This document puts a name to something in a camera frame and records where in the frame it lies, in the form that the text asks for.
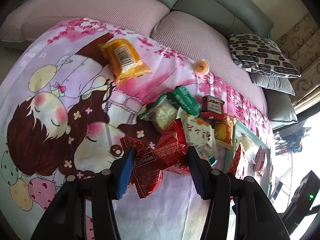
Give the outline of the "white green corn snack packet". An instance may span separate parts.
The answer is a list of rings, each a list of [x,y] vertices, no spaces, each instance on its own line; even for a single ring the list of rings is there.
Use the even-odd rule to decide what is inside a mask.
[[[204,154],[203,152],[201,152],[200,150],[197,150],[197,153],[199,155],[199,158],[207,161],[210,164],[210,166],[213,166],[217,163],[217,160],[214,156],[208,156],[208,155]]]

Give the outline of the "red gold patterned packet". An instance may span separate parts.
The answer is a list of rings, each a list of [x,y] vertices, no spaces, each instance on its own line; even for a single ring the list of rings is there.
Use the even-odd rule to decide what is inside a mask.
[[[239,144],[232,163],[228,169],[228,173],[231,173],[237,179],[243,179],[245,174],[245,159],[244,159],[244,148],[242,143]]]

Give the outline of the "red kiss snack packet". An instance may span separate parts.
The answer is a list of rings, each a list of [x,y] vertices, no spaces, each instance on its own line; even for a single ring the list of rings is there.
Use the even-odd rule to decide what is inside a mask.
[[[123,149],[136,148],[130,180],[139,198],[146,198],[161,185],[165,170],[181,175],[190,173],[185,163],[188,145],[180,119],[173,121],[156,143],[132,137],[123,137],[120,143]]]

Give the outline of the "cream white rice cracker packet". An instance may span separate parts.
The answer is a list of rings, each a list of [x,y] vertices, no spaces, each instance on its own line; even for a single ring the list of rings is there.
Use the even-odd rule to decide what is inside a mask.
[[[176,118],[180,119],[184,129],[185,139],[189,146],[194,146],[208,157],[217,157],[214,129],[204,120],[188,114],[181,107]]]

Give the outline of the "gold yellow cracker packet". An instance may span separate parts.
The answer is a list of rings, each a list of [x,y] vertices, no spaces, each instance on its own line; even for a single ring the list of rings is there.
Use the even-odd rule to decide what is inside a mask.
[[[214,132],[216,143],[220,146],[233,149],[233,131],[236,118],[225,115],[223,119],[215,121]]]

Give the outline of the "clear cream bun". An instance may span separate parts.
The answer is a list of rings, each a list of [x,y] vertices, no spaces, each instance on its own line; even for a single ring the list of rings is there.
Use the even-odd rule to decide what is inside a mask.
[[[242,144],[242,147],[244,151],[250,150],[252,148],[251,139],[245,135],[244,133],[241,134],[240,137],[238,137],[240,144]]]

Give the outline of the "purple swiss roll snack packet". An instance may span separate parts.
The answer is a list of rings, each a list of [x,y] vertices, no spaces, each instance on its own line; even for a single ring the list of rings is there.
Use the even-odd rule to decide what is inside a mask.
[[[266,166],[267,166],[267,155],[265,150],[260,146],[254,159],[254,168],[253,171],[256,176],[263,178]]]

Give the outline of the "dark red small packet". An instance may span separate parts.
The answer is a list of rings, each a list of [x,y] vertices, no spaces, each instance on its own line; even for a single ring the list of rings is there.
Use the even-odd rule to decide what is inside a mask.
[[[205,119],[222,120],[225,117],[224,104],[222,99],[206,95],[203,97],[203,110],[200,115]]]

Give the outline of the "green clear rice cake packet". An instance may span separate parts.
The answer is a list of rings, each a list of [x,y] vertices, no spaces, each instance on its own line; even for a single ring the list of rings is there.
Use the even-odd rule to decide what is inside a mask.
[[[165,131],[176,119],[177,109],[170,103],[167,94],[162,94],[156,102],[138,117],[150,121],[159,132]]]

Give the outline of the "dark green snack packet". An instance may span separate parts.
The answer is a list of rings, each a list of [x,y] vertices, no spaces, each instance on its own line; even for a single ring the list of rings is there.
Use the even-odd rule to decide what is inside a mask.
[[[184,85],[176,87],[172,92],[168,92],[167,98],[176,109],[182,108],[193,116],[199,116],[202,111],[201,104],[190,94]]]

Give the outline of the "small orange jelly cup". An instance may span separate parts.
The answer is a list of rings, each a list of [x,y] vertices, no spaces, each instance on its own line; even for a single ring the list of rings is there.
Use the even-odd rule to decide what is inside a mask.
[[[193,65],[193,70],[197,75],[206,75],[209,73],[209,64],[206,60],[197,60]]]

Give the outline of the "yellow orange cake packet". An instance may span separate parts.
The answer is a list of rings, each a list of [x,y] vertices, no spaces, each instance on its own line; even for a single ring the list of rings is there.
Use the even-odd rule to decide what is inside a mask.
[[[115,84],[120,87],[133,77],[151,74],[152,71],[140,58],[134,46],[126,39],[117,38],[98,44],[114,74]]]

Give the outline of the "teal rimmed white tray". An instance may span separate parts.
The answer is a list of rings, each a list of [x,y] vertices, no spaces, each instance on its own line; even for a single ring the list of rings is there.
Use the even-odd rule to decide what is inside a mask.
[[[251,139],[252,148],[250,150],[247,150],[244,153],[244,159],[245,159],[245,176],[252,176],[257,181],[257,183],[261,186],[264,193],[268,196],[269,189],[270,189],[270,171],[271,171],[271,157],[270,157],[270,148],[265,145],[265,143],[260,140],[252,131],[250,131],[245,125],[243,125],[241,122],[237,121],[234,125],[234,131],[233,131],[233,149],[226,149],[225,153],[225,162],[223,165],[223,172],[227,172],[232,160],[235,156],[236,150],[240,144],[238,137],[241,136],[241,134],[244,133]],[[253,168],[254,168],[254,159],[255,155],[259,149],[259,147],[262,147],[267,155],[267,166],[266,171],[263,176],[263,178],[260,178],[255,175]]]

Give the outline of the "pink cartoon print cloth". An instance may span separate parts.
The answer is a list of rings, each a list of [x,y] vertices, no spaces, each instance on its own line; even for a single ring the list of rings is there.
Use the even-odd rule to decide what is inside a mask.
[[[120,87],[100,43],[123,38],[151,74]],[[147,104],[184,85],[199,101],[221,98],[265,144],[271,125],[245,96],[210,70],[197,75],[191,59],[135,31],[89,18],[58,23],[33,42],[1,84],[1,212],[20,239],[30,239],[65,179],[84,180],[121,156],[123,136],[159,140],[138,119]]]

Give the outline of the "black metal balcony rack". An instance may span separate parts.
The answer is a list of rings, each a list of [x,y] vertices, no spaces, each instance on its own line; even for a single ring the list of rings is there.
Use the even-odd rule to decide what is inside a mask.
[[[309,135],[310,130],[311,127],[301,127],[293,132],[284,129],[274,133],[276,155],[302,152],[302,139]]]

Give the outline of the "plain grey cushion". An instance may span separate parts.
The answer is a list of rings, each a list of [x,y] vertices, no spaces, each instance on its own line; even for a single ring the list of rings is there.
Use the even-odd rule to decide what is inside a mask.
[[[259,73],[251,73],[250,78],[252,83],[259,87],[295,96],[295,91],[287,78],[264,76]]]

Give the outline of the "black white patterned cushion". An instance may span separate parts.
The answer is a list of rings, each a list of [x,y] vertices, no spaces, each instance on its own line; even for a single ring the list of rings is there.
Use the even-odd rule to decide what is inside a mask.
[[[232,60],[241,69],[270,77],[301,77],[272,40],[255,34],[232,34],[228,39]]]

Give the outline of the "pink sofa seat cover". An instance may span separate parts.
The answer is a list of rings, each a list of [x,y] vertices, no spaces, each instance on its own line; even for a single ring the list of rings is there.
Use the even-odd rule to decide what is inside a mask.
[[[230,34],[264,36],[272,29],[251,0],[177,0],[172,8],[157,0],[30,0],[7,16],[1,41],[25,50],[60,21],[82,17],[128,28],[191,59],[206,59],[214,74],[267,113],[263,90],[234,65],[228,49]]]

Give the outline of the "grey sofa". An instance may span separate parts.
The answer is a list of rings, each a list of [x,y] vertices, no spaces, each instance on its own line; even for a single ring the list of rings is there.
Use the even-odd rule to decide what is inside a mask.
[[[126,27],[206,59],[210,70],[266,114],[272,127],[297,121],[286,78],[249,73],[233,63],[227,37],[265,38],[273,22],[251,0],[1,0],[1,42],[24,50],[55,24],[87,17]]]

